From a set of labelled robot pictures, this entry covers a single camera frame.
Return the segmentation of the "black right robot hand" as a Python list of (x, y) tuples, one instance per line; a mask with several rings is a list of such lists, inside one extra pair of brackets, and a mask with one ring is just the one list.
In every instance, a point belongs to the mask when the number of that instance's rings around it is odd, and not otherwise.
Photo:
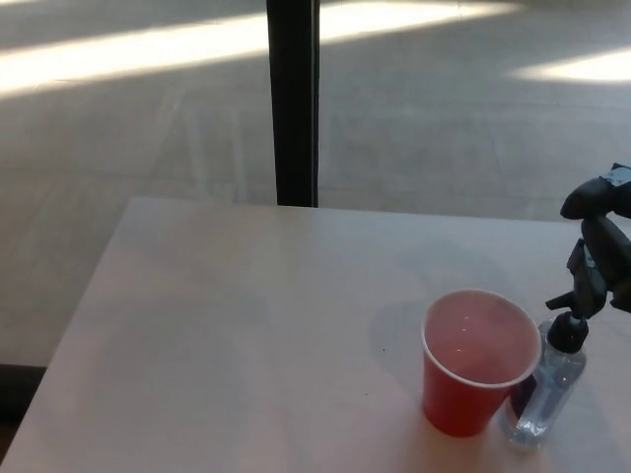
[(630, 311), (630, 237), (609, 218), (630, 217), (630, 168), (611, 169), (579, 185), (566, 198), (560, 214), (581, 223), (567, 267), (574, 279), (571, 310), (590, 318), (610, 304)]

